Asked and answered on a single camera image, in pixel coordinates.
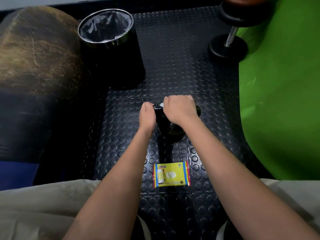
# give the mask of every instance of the black rubber floor mat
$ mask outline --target black rubber floor mat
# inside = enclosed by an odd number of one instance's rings
[[[101,180],[129,145],[139,126],[142,102],[161,103],[172,94],[193,95],[212,133],[258,177],[271,177],[242,132],[238,66],[217,64],[208,56],[212,37],[230,31],[218,19],[217,7],[140,13],[134,19],[146,79],[133,90],[109,89],[93,179]],[[155,162],[186,160],[191,186],[154,188]],[[220,202],[187,137],[171,144],[156,129],[149,142],[139,208],[155,238],[214,239],[223,223],[217,216]]]

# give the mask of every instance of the green backdrop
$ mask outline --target green backdrop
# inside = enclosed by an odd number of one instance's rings
[[[246,140],[279,180],[320,180],[320,0],[278,0],[273,17],[240,29]]]

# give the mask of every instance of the left arm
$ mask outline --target left arm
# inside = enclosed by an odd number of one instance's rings
[[[145,102],[140,110],[139,129],[130,145],[79,211],[63,240],[130,239],[148,142],[155,124],[153,106]]]

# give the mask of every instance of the right arm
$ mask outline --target right arm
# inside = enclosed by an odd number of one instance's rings
[[[163,104],[167,118],[188,135],[221,204],[244,239],[320,239],[210,132],[198,117],[191,96],[165,97]]]

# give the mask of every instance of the beige cloth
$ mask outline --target beige cloth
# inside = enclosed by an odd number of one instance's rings
[[[262,181],[320,233],[320,181]],[[99,182],[80,179],[0,191],[0,240],[62,239]]]

